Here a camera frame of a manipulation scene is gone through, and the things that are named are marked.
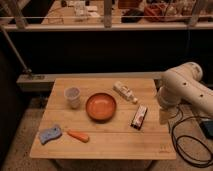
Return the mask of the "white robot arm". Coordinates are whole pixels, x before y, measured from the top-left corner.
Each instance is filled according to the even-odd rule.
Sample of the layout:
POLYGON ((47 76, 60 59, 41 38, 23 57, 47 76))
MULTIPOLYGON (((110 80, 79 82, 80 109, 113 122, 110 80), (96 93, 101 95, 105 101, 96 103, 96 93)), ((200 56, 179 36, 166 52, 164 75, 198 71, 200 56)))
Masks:
POLYGON ((213 117, 213 90, 200 83, 202 77, 203 70, 195 62, 186 62, 162 73, 162 85, 156 95, 161 125, 168 121, 169 110, 181 100, 213 117))

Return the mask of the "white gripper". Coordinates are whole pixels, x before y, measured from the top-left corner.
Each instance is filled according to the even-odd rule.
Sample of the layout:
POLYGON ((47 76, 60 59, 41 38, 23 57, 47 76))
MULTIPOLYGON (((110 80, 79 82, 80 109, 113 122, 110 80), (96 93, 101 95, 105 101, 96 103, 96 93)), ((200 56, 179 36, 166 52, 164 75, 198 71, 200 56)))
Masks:
POLYGON ((176 115, 177 109, 176 108, 160 108, 159 109, 159 123, 164 125, 168 122, 169 119, 176 115))

